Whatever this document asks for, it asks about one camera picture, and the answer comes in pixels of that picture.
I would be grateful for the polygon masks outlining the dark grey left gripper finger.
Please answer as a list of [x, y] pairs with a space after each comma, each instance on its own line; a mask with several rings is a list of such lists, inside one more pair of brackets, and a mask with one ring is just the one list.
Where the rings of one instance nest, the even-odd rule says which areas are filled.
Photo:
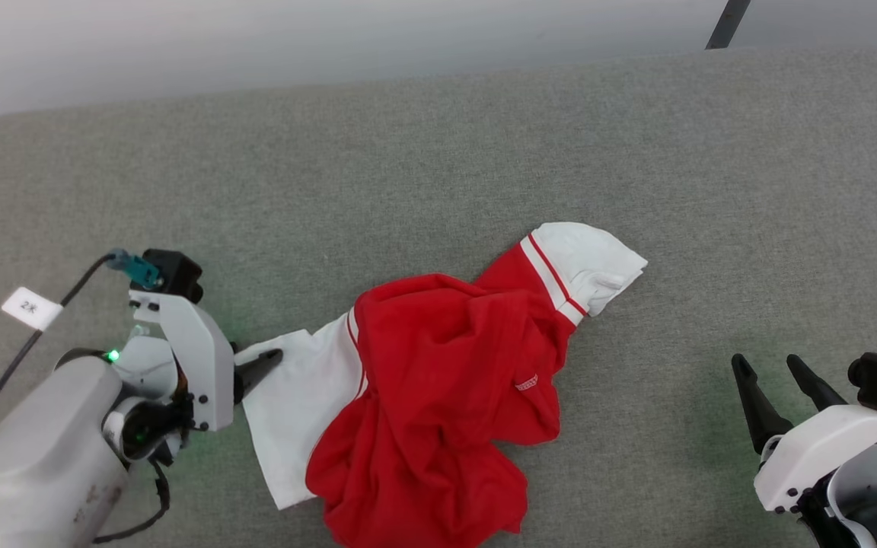
[[254, 391], [261, 381], [282, 361], [282, 350], [274, 348], [257, 355], [247, 363], [234, 367], [234, 405]]

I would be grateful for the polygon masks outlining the red shirt with white sleeves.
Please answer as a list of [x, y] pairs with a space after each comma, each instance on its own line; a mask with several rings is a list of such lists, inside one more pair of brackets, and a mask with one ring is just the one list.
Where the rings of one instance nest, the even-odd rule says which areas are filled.
[[240, 351], [239, 365], [282, 354], [244, 399], [275, 506], [320, 499], [345, 548], [478, 548], [519, 533], [527, 479], [497, 443], [558, 437], [553, 377], [571, 336], [645, 267], [609, 232], [543, 223], [476, 281], [376, 285], [316, 332]]

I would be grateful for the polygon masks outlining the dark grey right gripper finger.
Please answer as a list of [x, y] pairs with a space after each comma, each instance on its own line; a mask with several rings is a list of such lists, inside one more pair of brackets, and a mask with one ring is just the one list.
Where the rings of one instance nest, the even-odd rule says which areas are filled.
[[811, 400], [819, 413], [832, 408], [832, 406], [849, 405], [845, 398], [836, 392], [824, 378], [812, 371], [797, 354], [787, 356], [786, 365], [798, 388]]
[[756, 454], [762, 455], [770, 439], [785, 435], [793, 428], [793, 424], [773, 408], [758, 384], [755, 370], [744, 355], [734, 354], [731, 366], [751, 443]]

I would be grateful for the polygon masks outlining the dark grey metal pole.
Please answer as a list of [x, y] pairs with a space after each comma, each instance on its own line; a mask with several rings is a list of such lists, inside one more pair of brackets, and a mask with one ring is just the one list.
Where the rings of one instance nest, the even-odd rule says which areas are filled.
[[751, 0], [727, 0], [704, 47], [706, 51], [726, 49], [730, 46], [750, 4]]

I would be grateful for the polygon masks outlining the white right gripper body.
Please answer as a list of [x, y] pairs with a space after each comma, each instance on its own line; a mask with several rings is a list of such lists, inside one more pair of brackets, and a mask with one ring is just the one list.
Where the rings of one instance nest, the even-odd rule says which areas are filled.
[[767, 512], [790, 510], [813, 488], [871, 445], [877, 444], [877, 410], [835, 405], [764, 444], [753, 488]]

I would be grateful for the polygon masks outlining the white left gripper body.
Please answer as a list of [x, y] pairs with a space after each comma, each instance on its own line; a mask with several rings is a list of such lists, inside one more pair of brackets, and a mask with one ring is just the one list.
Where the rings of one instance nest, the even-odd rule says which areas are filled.
[[122, 392], [104, 437], [126, 462], [162, 445], [174, 457], [188, 432], [217, 432], [233, 421], [234, 351], [215, 320], [184, 296], [129, 291], [136, 322], [161, 336], [133, 334], [108, 365]]

